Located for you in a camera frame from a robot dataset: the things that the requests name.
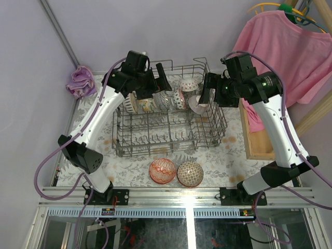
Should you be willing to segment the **blue stroke white bowl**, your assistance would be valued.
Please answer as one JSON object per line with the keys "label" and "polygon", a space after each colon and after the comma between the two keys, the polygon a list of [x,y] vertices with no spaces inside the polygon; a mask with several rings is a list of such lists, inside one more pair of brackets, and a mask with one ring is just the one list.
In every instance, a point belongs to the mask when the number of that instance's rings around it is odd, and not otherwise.
{"label": "blue stroke white bowl", "polygon": [[125,98],[123,105],[129,114],[137,113],[137,103],[133,93],[129,93],[129,95]]}

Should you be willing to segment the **orange leaf floral bowl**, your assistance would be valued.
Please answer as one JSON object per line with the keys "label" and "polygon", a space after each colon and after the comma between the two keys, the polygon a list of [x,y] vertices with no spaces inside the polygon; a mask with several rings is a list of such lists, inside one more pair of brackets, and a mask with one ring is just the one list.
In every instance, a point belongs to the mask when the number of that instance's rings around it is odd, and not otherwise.
{"label": "orange leaf floral bowl", "polygon": [[137,100],[136,102],[139,109],[144,113],[154,112],[157,109],[157,105],[153,98]]}

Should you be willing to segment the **purple striped bowl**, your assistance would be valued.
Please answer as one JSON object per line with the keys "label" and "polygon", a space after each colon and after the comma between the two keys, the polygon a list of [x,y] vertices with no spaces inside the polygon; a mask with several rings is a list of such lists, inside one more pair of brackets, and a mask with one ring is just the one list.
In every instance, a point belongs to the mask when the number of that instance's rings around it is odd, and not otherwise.
{"label": "purple striped bowl", "polygon": [[188,104],[190,109],[198,114],[198,115],[203,115],[204,112],[208,109],[208,104],[199,104],[199,100],[200,100],[200,95],[194,95],[191,96],[188,100]]}

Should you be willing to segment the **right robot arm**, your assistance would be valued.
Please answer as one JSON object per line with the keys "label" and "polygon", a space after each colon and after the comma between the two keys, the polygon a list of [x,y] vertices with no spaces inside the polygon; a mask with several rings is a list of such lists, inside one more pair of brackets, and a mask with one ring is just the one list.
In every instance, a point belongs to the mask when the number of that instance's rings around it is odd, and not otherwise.
{"label": "right robot arm", "polygon": [[319,160],[301,144],[288,116],[285,90],[277,74],[258,74],[249,54],[225,59],[223,63],[229,75],[207,73],[198,103],[206,104],[211,93],[220,107],[238,107],[240,100],[245,99],[261,118],[275,155],[272,163],[238,183],[235,190],[220,192],[230,198],[231,204],[246,205],[253,203],[260,191],[279,187],[318,166]]}

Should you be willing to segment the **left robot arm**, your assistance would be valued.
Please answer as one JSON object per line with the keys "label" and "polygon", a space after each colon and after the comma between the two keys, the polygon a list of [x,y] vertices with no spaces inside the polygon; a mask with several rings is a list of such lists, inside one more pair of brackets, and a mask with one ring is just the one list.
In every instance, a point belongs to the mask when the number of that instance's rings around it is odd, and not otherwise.
{"label": "left robot arm", "polygon": [[58,144],[65,158],[86,178],[92,197],[86,204],[112,202],[113,183],[102,169],[103,155],[96,150],[98,137],[113,112],[134,93],[138,100],[151,99],[160,91],[171,91],[162,63],[154,75],[147,55],[129,51],[104,75],[102,88],[81,123],[70,135],[61,135]]}

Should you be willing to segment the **navy geometric pattern bowl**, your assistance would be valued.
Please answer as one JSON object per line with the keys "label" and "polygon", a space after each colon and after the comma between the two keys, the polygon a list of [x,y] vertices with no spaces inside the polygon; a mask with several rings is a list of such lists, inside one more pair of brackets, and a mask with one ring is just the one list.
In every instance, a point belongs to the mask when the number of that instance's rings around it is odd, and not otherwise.
{"label": "navy geometric pattern bowl", "polygon": [[170,110],[170,101],[165,91],[160,91],[154,94],[154,100],[161,111]]}

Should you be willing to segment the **orange aztec pattern bowl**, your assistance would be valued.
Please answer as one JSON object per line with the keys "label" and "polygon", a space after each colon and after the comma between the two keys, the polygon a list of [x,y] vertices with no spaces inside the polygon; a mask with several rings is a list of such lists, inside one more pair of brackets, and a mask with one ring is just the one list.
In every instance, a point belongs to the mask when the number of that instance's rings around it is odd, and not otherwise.
{"label": "orange aztec pattern bowl", "polygon": [[158,158],[149,166],[150,178],[157,184],[167,184],[171,182],[176,174],[175,164],[167,158]]}

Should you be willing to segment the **orange diamond white bowl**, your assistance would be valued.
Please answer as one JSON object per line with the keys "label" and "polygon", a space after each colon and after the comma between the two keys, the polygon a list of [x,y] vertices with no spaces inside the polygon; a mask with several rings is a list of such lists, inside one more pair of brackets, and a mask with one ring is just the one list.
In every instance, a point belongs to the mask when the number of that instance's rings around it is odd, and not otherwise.
{"label": "orange diamond white bowl", "polygon": [[179,82],[179,88],[183,92],[191,92],[197,90],[199,86],[194,78],[182,78]]}

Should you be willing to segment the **brown diamond dotted bowl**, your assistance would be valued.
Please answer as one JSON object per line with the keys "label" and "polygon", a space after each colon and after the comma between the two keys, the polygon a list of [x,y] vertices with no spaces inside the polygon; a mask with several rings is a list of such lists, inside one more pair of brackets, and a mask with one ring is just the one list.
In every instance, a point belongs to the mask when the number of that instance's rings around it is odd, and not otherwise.
{"label": "brown diamond dotted bowl", "polygon": [[186,101],[181,89],[176,89],[172,96],[172,103],[178,110],[186,109]]}

